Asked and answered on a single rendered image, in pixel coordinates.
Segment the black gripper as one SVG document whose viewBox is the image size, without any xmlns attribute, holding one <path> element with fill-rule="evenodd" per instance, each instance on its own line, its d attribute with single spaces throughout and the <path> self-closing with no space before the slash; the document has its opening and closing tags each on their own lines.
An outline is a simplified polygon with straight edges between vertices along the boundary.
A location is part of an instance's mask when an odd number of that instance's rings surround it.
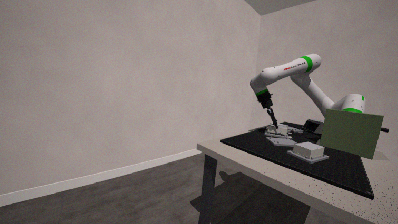
<svg viewBox="0 0 398 224">
<path fill-rule="evenodd" d="M 267 112 L 268 112 L 268 114 L 270 115 L 270 117 L 272 119 L 273 125 L 274 125 L 277 133 L 281 133 L 281 130 L 280 130 L 279 126 L 278 126 L 277 120 L 274 117 L 273 109 L 270 109 L 270 107 L 273 106 L 273 103 L 272 103 L 271 99 L 262 102 L 261 105 L 262 105 L 263 109 L 267 108 Z"/>
</svg>

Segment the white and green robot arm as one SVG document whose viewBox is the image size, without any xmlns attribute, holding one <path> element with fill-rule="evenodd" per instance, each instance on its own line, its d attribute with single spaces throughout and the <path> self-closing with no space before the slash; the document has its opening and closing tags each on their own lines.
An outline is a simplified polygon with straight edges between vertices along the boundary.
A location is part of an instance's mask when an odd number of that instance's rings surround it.
<svg viewBox="0 0 398 224">
<path fill-rule="evenodd" d="M 309 74 L 316 70 L 321 64 L 321 58 L 317 54 L 309 54 L 300 57 L 287 64 L 263 69 L 250 81 L 250 86 L 254 90 L 259 103 L 271 98 L 267 85 L 270 85 L 282 78 L 290 76 L 316 104 L 325 117 L 326 109 L 336 109 L 365 113 L 366 99 L 359 94 L 349 94 L 338 102 L 331 101 L 312 81 Z"/>
</svg>

